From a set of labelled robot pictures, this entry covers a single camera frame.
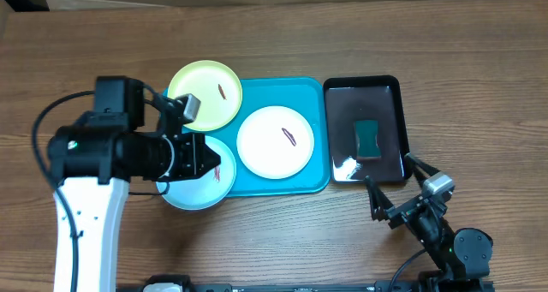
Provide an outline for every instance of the small object on plate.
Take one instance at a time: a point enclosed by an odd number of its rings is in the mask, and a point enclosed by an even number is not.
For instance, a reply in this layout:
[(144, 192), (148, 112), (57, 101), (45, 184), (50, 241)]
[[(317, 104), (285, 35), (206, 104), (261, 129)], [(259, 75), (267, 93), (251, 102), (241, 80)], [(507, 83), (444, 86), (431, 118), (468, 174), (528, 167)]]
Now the small object on plate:
[[(236, 177), (236, 161), (232, 151), (219, 139), (206, 136), (205, 143), (221, 157), (221, 164), (199, 179), (170, 183), (170, 191), (164, 199), (183, 210), (201, 210), (217, 204), (226, 196)], [(165, 183), (157, 182), (159, 192)]]
[(243, 164), (269, 179), (292, 176), (304, 168), (314, 149), (314, 135), (307, 120), (282, 106), (256, 110), (238, 131), (236, 147)]
[(201, 102), (196, 120), (185, 125), (195, 131), (211, 131), (228, 124), (241, 106), (242, 92), (238, 76), (226, 65), (198, 61), (183, 67), (173, 77), (168, 97), (193, 94)]
[(380, 158), (378, 149), (378, 122), (374, 120), (363, 120), (354, 122), (356, 132), (356, 159), (371, 160)]

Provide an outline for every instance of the sponge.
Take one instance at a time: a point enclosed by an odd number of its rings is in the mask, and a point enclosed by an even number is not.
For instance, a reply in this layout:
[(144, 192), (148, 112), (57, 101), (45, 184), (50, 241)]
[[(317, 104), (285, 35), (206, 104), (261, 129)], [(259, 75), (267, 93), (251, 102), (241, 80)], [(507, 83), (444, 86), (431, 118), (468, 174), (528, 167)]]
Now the sponge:
[(380, 159), (378, 148), (378, 122), (362, 120), (354, 122), (356, 132), (357, 160)]

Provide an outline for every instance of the wood grain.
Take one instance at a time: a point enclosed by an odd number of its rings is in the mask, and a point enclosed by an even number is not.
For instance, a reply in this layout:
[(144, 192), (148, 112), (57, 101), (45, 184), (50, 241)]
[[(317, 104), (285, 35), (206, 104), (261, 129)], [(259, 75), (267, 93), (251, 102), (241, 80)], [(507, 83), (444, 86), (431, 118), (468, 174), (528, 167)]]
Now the wood grain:
[(4, 0), (0, 0), (0, 39), (3, 36), (3, 29), (6, 27), (6, 20), (8, 14), (13, 13), (14, 10)]
[[(93, 88), (97, 75), (125, 74), (160, 91), (199, 59), (241, 78), (393, 74), (411, 149), (456, 180), (452, 227), (494, 238), (497, 290), (545, 290), (547, 34), (548, 0), (12, 14), (0, 46), (0, 290), (52, 289), (55, 208), (30, 152), (34, 117)], [(90, 106), (86, 98), (54, 111), (41, 144)], [(132, 189), (154, 186), (135, 180)], [(396, 203), (416, 190), (387, 188)], [(175, 272), (196, 283), (365, 283), (390, 278), (419, 248), (404, 229), (371, 221), (360, 186), (230, 199), (203, 212), (132, 197), (118, 282)], [(431, 268), (422, 257), (403, 276)]]

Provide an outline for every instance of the robotic arm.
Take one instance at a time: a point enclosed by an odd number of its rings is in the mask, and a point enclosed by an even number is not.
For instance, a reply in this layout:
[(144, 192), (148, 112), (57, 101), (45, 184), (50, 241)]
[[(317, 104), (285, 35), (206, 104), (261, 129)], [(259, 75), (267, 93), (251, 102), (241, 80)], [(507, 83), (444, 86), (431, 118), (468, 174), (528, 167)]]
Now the robotic arm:
[[(74, 281), (79, 292), (115, 291), (118, 232), (131, 176), (155, 182), (195, 179), (221, 162), (203, 134), (182, 134), (182, 125), (198, 114), (196, 97), (155, 95), (150, 102), (145, 88), (150, 87), (126, 77), (98, 78), (93, 111), (59, 128), (50, 140), (50, 173), (70, 206), (66, 210), (55, 195), (55, 292), (71, 291)], [(154, 133), (135, 131), (144, 125), (145, 104), (160, 111)], [(74, 250), (68, 212), (80, 251)]]
[[(145, 89), (154, 93), (153, 101), (145, 100)], [(37, 151), (39, 123), (57, 104), (79, 95), (50, 105), (33, 127), (35, 156), (56, 191), (55, 292), (116, 291), (118, 234), (132, 176), (154, 182), (195, 179), (221, 162), (206, 145), (203, 134), (182, 134), (182, 126), (193, 122), (200, 108), (200, 101), (193, 95), (165, 98), (143, 82), (126, 77), (99, 77), (95, 92), (80, 95), (91, 93), (95, 94), (93, 110), (85, 112), (73, 125), (59, 128), (50, 140), (50, 171), (45, 170)], [(145, 104), (160, 111), (156, 132), (136, 131), (144, 125)], [(365, 181), (372, 219), (388, 220), (392, 229), (405, 224), (424, 246), (414, 257), (426, 252), (438, 267), (438, 271), (421, 272), (417, 282), (395, 285), (409, 260), (389, 283), (378, 281), (356, 287), (193, 286), (188, 277), (175, 275), (154, 276), (147, 284), (176, 283), (180, 291), (190, 292), (494, 291), (492, 283), (482, 282), (482, 277), (489, 274), (491, 237), (479, 229), (453, 231), (444, 219), (445, 203), (455, 189), (453, 180), (411, 154), (405, 161), (411, 166), (421, 193), (403, 205), (395, 207), (372, 178), (367, 177)]]
[[(444, 219), (447, 212), (445, 203), (455, 190), (453, 180), (411, 153), (406, 155), (405, 161), (420, 185), (420, 194), (394, 207), (370, 177), (366, 178), (366, 187), (372, 219), (388, 220), (392, 229), (405, 224), (439, 269), (421, 272), (418, 286), (413, 291), (494, 291), (492, 284), (483, 284), (481, 280), (489, 275), (492, 238), (479, 229), (453, 231)], [(390, 282), (389, 292), (396, 278)]]

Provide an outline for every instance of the black cable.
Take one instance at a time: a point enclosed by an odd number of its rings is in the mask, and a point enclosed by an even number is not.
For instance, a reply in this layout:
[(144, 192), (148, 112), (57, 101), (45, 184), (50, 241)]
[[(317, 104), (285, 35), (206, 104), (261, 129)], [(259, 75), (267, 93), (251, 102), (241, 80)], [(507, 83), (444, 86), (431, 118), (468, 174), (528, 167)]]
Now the black cable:
[(399, 269), (397, 269), (396, 273), (394, 274), (394, 277), (392, 277), (392, 280), (390, 280), (390, 285), (388, 286), (388, 291), (387, 292), (392, 292), (392, 288), (394, 288), (394, 284), (396, 283), (397, 278), (400, 277), (400, 274), (402, 274), (402, 271), (406, 267), (408, 267), (408, 265), (410, 265), (411, 262), (413, 262), (415, 259), (419, 258), (419, 256), (422, 255), (425, 252), (426, 252), (426, 249), (420, 250), (418, 253), (414, 254), (413, 256), (411, 256), (411, 258), (409, 258), (407, 261), (405, 261), (405, 263), (402, 264), (402, 266), (400, 266)]
[(68, 96), (65, 96), (63, 98), (60, 98), (40, 112), (38, 117), (36, 118), (36, 121), (34, 121), (33, 124), (33, 130), (31, 133), (31, 143), (33, 145), (33, 153), (34, 157), (36, 158), (36, 162), (38, 163), (38, 166), (40, 168), (40, 172), (42, 172), (42, 175), (44, 176), (45, 180), (50, 184), (50, 187), (54, 190), (55, 194), (57, 195), (57, 198), (59, 199), (59, 202), (61, 202), (61, 205), (63, 206), (63, 209), (67, 213), (67, 219), (68, 219), (68, 225), (70, 226), (70, 238), (72, 239), (72, 276), (71, 276), (71, 283), (70, 283), (70, 291), (76, 292), (76, 289), (78, 287), (78, 232), (76, 229), (76, 222), (74, 221), (74, 216), (72, 214), (72, 211), (70, 210), (69, 203), (65, 199), (64, 194), (59, 190), (59, 184), (53, 179), (53, 176), (51, 173), (47, 170), (45, 167), (44, 159), (42, 158), (42, 154), (40, 153), (39, 146), (38, 146), (38, 129), (40, 126), (40, 123), (42, 120), (44, 120), (45, 115), (48, 114), (53, 108), (57, 107), (58, 105), (69, 101), (70, 99), (83, 97), (86, 95), (92, 95), (94, 94), (94, 91), (84, 91), (84, 92), (78, 92), (74, 93)]
[(129, 192), (130, 195), (146, 195), (146, 196), (159, 196), (159, 195), (165, 195), (170, 191), (170, 184), (168, 182), (165, 183), (165, 189), (161, 193), (137, 193), (137, 192)]

